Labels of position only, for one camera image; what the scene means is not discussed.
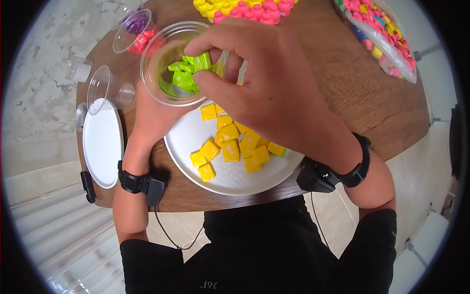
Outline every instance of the forearm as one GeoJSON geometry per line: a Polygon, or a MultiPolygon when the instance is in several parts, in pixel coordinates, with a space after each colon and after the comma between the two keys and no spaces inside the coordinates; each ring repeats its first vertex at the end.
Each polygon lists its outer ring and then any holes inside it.
{"type": "MultiPolygon", "coordinates": [[[[151,147],[139,144],[131,136],[126,146],[122,169],[136,176],[147,174],[150,151],[151,147]]],[[[118,183],[114,195],[113,218],[120,243],[128,238],[144,237],[145,234],[142,233],[145,233],[149,223],[148,211],[146,195],[129,193],[118,183]]]]}
{"type": "MultiPolygon", "coordinates": [[[[331,114],[330,128],[325,130],[321,141],[318,138],[310,138],[305,146],[303,154],[328,165],[340,175],[351,172],[362,162],[359,142],[334,113],[331,114]]],[[[345,187],[345,191],[359,208],[371,209],[388,204],[386,208],[395,209],[395,187],[390,170],[375,152],[369,150],[369,153],[370,165],[366,178],[356,187],[345,187]]]]}

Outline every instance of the person's left hand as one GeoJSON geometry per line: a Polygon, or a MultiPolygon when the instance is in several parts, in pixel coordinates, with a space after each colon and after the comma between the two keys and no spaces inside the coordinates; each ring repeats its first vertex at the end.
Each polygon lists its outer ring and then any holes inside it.
{"type": "Polygon", "coordinates": [[[150,96],[142,82],[137,85],[135,125],[133,137],[139,144],[153,147],[186,113],[199,105],[176,107],[163,105],[150,96]]]}
{"type": "Polygon", "coordinates": [[[131,170],[134,170],[133,175],[146,172],[153,146],[184,114],[199,106],[199,104],[185,107],[163,105],[150,96],[142,82],[137,85],[135,99],[135,124],[127,141],[123,160],[123,169],[131,174],[131,170]]]}

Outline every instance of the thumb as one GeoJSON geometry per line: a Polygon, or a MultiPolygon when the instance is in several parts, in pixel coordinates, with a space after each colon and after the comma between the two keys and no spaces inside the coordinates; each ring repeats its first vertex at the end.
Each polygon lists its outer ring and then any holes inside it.
{"type": "Polygon", "coordinates": [[[234,98],[240,97],[243,88],[223,80],[216,73],[208,70],[195,72],[193,79],[201,93],[222,108],[233,105],[237,100],[234,98]]]}

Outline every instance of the person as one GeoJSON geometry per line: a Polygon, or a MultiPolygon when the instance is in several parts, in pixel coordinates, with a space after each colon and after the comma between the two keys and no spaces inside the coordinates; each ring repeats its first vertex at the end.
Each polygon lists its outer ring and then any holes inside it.
{"type": "MultiPolygon", "coordinates": [[[[362,162],[358,140],[328,109],[310,64],[292,33],[226,18],[193,39],[188,56],[229,51],[225,79],[199,71],[208,99],[269,141],[345,175],[362,162]],[[243,86],[236,85],[243,60],[243,86]]],[[[139,85],[136,119],[122,169],[149,172],[154,144],[195,109],[156,102],[139,85]]],[[[358,207],[354,237],[336,258],[322,243],[303,195],[272,203],[204,213],[206,244],[186,263],[181,250],[148,241],[145,195],[116,189],[113,216],[127,293],[387,293],[396,257],[395,190],[389,169],[372,150],[364,181],[345,188],[358,207]]]]}

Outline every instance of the hand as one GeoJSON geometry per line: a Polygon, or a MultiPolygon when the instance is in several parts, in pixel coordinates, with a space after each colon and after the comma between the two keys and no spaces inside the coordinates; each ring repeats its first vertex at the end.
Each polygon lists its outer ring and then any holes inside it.
{"type": "Polygon", "coordinates": [[[137,85],[135,124],[125,150],[123,169],[133,175],[142,175],[149,169],[153,146],[186,113],[199,105],[167,106],[152,98],[141,82],[137,85]]]}
{"type": "Polygon", "coordinates": [[[226,18],[189,42],[185,54],[210,50],[216,60],[230,52],[229,77],[199,71],[201,93],[266,139],[347,174],[362,161],[360,145],[331,112],[297,39],[287,30],[244,19],[226,18]],[[243,86],[233,83],[243,59],[243,86]]]}

